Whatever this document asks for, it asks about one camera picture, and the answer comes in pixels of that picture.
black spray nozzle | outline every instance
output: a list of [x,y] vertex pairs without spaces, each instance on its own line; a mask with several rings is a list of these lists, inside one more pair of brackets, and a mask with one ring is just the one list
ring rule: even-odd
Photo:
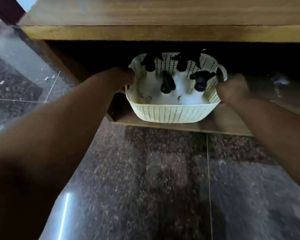
[[174,83],[174,80],[167,71],[162,71],[163,76],[163,83],[161,85],[161,92],[168,94],[171,93],[171,91],[176,89],[176,84]]
[[162,53],[160,52],[150,52],[145,55],[143,61],[141,61],[141,65],[145,66],[145,70],[148,72],[153,72],[156,70],[155,58],[158,57],[160,60],[164,60],[162,57]]
[[214,72],[199,71],[192,73],[190,79],[195,80],[194,88],[198,92],[204,92],[207,89],[208,80],[214,77],[216,74]]
[[181,52],[174,57],[171,57],[172,60],[177,60],[178,64],[176,69],[179,72],[184,72],[187,69],[188,61],[193,61],[199,69],[201,69],[200,65],[200,57],[202,51],[192,51],[192,52]]

white plastic basket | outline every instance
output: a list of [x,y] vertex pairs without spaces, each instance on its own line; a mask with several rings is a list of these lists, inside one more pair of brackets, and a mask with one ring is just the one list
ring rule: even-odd
[[[163,61],[156,58],[154,60],[156,64],[156,75],[160,76],[162,71],[166,70],[170,74],[176,71],[177,61],[171,59],[171,57],[177,55],[178,53],[162,53]],[[219,103],[220,99],[216,92],[216,84],[218,83],[217,77],[214,76],[208,81],[207,89],[203,96],[208,100],[209,104],[200,105],[153,105],[149,103],[149,99],[142,96],[138,89],[139,80],[146,75],[146,70],[144,66],[141,66],[141,61],[144,59],[146,54],[141,54],[136,56],[129,67],[135,72],[135,80],[133,85],[126,87],[126,96],[131,104],[133,111],[136,115],[149,122],[158,123],[193,123],[202,120],[206,117]],[[226,69],[218,64],[215,58],[207,55],[201,54],[200,57],[201,68],[199,69],[196,64],[191,61],[188,62],[187,79],[189,79],[192,73],[197,71],[207,70],[209,72],[216,72],[217,68],[220,68],[224,80],[228,79]],[[192,82],[191,89],[193,89],[195,82]]]

tiled floor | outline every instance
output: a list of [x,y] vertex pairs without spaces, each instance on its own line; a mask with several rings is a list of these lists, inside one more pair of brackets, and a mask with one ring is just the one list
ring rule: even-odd
[[[0,21],[0,129],[73,88]],[[58,239],[64,213],[64,240],[300,240],[300,188],[254,138],[106,119],[41,239]]]

dark red door frame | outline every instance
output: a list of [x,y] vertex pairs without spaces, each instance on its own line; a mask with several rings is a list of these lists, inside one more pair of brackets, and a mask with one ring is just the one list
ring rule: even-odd
[[0,19],[7,25],[16,25],[25,13],[16,0],[0,0]]

person's right arm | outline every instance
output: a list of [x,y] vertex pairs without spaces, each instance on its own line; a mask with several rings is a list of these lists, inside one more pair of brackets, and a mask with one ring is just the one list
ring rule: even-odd
[[238,113],[251,133],[300,185],[300,115],[252,97],[241,74],[219,83],[216,89],[220,99]]

